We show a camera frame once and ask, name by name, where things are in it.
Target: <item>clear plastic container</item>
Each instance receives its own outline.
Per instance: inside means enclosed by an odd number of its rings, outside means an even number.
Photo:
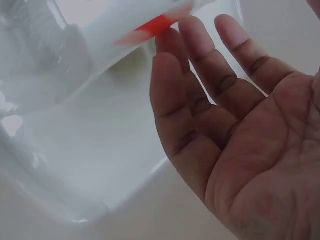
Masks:
[[[17,159],[2,161],[13,181],[53,216],[74,223],[125,199],[143,182],[138,170],[154,167],[150,156],[165,158],[149,106],[150,67],[135,72],[141,81],[101,75],[207,2],[0,0],[0,140]]]
[[[207,2],[213,0],[0,0],[0,116],[72,99]]]

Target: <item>plastic container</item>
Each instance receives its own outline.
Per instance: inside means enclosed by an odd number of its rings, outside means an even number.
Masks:
[[[213,0],[1,0],[0,116],[59,105]]]

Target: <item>skin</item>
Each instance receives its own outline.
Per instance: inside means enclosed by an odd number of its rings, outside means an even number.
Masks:
[[[320,16],[320,1],[309,3]],[[200,20],[185,18],[180,33],[169,29],[156,41],[150,98],[162,145],[185,182],[240,240],[318,240],[320,74],[271,58],[230,16],[219,16],[215,25],[268,97],[238,79]]]

